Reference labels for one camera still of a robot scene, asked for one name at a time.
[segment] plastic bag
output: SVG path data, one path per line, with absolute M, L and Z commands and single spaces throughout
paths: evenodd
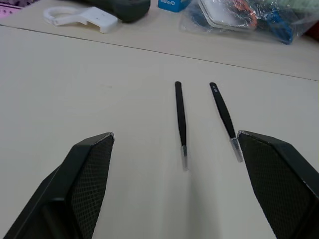
M 317 0 L 193 0 L 180 27 L 193 33 L 271 36 L 291 44 L 318 20 Z

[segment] black controller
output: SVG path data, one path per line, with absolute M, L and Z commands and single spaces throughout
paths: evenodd
M 103 11 L 110 12 L 122 22 L 134 22 L 142 18 L 150 8 L 150 0 L 84 0 Z

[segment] blue box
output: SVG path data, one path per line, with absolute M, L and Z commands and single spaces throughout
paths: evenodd
M 159 0 L 158 7 L 173 12 L 180 12 L 186 8 L 191 0 Z

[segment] white table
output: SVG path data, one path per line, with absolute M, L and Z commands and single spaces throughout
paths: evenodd
M 275 239 L 210 81 L 235 129 L 287 141 L 319 171 L 316 81 L 8 27 L 0 46 L 0 237 L 72 145 L 111 131 L 93 238 Z M 191 174 L 181 164 L 176 80 Z
M 122 24 L 109 34 L 91 26 L 55 27 L 43 20 L 43 11 L 52 6 L 84 7 L 64 0 L 41 0 L 0 21 L 1 25 L 55 35 L 128 46 L 148 51 L 224 63 L 249 69 L 319 80 L 319 44 L 309 38 L 292 45 L 259 42 L 225 35 L 196 35 L 179 30 L 181 13 L 157 8 L 151 0 L 148 15 L 134 24 Z

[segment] white bracket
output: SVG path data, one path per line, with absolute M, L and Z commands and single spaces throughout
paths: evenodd
M 55 17 L 62 14 L 68 14 L 68 16 Z M 88 22 L 90 22 L 97 25 L 100 28 L 101 33 L 107 33 L 118 21 L 118 19 L 113 15 L 110 15 L 96 7 L 82 9 L 64 6 L 51 7 L 43 12 L 43 16 L 46 22 L 55 26 L 62 26 L 76 22 L 87 25 Z

